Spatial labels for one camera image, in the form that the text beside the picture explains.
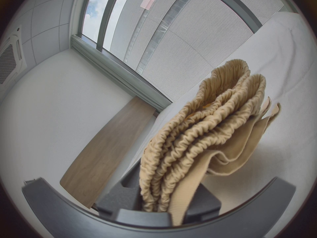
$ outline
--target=window pane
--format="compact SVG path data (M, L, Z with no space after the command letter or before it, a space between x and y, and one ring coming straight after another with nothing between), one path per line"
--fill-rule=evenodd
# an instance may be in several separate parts
M253 34L222 0L118 0L116 6L104 48L171 101ZM268 10L269 17L278 9Z
M94 42L98 40L101 19L108 0L89 0L85 12L82 33Z

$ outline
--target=window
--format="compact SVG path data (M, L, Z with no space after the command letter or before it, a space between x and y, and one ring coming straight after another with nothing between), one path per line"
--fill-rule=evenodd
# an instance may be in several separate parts
M89 0L79 36L96 43L111 77L132 85L133 92L144 86L144 98L146 89L156 91L167 100L161 99L163 109L282 6L280 0ZM113 64L124 70L119 73ZM131 82L125 71L138 80Z

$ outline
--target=pink sticky note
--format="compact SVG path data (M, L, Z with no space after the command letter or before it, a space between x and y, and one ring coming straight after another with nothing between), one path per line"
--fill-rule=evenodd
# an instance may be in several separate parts
M155 0L143 0L143 2L141 3L140 7L149 10L152 6L152 4L154 3Z

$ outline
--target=cloud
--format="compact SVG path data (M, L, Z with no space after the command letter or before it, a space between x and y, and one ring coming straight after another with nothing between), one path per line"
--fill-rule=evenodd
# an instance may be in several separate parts
M108 0L89 0L82 33L97 42L101 19ZM109 19L104 47L109 50L117 21L126 0L117 0Z

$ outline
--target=air conditioner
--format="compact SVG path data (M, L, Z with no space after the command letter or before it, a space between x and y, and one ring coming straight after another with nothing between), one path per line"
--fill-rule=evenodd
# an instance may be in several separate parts
M0 99L26 68L22 50L21 26L17 27L0 48Z

